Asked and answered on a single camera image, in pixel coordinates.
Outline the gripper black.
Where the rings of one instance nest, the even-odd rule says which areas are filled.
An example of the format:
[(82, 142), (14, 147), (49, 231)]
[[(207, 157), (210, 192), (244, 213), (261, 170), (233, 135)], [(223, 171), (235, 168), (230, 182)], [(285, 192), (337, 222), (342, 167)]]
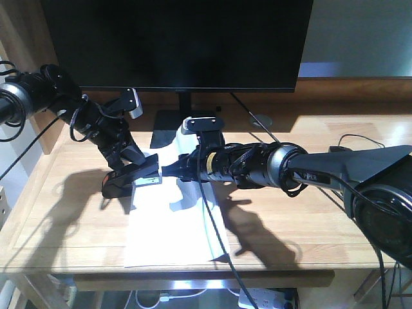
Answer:
[(177, 177), (183, 181), (209, 182), (206, 171), (207, 152), (195, 150), (178, 155), (178, 162), (162, 166), (163, 177)]
[(98, 147), (112, 170), (121, 170), (127, 161), (137, 165), (146, 162), (144, 153), (134, 145), (123, 118), (108, 118), (99, 111), (87, 111), (86, 123), (90, 125), (86, 133), (88, 140)]

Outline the robot arm black grey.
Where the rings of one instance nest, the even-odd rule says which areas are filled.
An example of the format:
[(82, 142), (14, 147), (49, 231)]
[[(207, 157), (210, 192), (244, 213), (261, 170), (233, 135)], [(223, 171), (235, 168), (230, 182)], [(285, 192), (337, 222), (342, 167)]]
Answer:
[(292, 143), (199, 145), (163, 169), (183, 180), (276, 187), (297, 196), (308, 186), (342, 194), (344, 211), (372, 245), (411, 266), (411, 147), (307, 153)]

